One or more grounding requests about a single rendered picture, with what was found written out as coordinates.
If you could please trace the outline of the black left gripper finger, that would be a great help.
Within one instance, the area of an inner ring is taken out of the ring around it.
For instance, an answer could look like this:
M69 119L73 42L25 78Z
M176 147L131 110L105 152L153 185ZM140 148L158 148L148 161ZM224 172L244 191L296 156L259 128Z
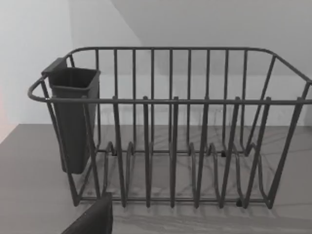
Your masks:
M108 192L60 234L112 234L113 221L112 193Z

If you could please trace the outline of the dark grey cutlery holder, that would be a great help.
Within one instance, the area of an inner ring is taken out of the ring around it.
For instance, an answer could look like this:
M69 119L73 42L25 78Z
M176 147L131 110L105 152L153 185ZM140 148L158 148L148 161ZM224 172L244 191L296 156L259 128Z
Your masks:
M54 98L98 98L99 70L71 68L65 59L57 58L41 74L48 76ZM75 102L60 103L58 106L69 169L71 173L80 175L89 159L84 108L81 103Z

